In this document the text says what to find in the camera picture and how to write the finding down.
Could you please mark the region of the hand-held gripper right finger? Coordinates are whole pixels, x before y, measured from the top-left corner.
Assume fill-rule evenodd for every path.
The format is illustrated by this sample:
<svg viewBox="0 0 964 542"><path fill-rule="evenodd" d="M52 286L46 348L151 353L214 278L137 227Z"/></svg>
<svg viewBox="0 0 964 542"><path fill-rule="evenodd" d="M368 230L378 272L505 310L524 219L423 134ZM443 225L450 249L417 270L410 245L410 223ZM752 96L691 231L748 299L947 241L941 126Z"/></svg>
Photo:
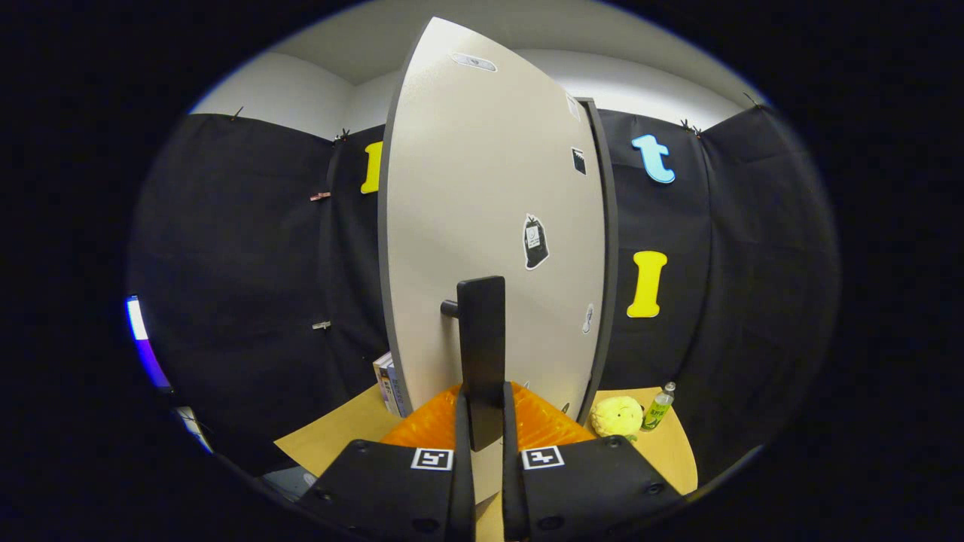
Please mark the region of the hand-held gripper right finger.
<svg viewBox="0 0 964 542"><path fill-rule="evenodd" d="M502 390L506 541L627 541L688 501L622 436L523 449L519 394Z"/></svg>

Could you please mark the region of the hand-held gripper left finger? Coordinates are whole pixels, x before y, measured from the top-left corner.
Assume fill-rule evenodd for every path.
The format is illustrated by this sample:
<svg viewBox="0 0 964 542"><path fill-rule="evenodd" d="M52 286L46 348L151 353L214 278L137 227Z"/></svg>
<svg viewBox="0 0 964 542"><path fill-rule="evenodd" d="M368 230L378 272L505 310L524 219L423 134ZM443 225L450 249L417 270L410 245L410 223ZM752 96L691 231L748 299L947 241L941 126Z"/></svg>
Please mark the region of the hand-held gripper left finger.
<svg viewBox="0 0 964 542"><path fill-rule="evenodd" d="M337 541L474 541L471 416L461 385L434 401L453 443L351 440L296 502Z"/></svg>

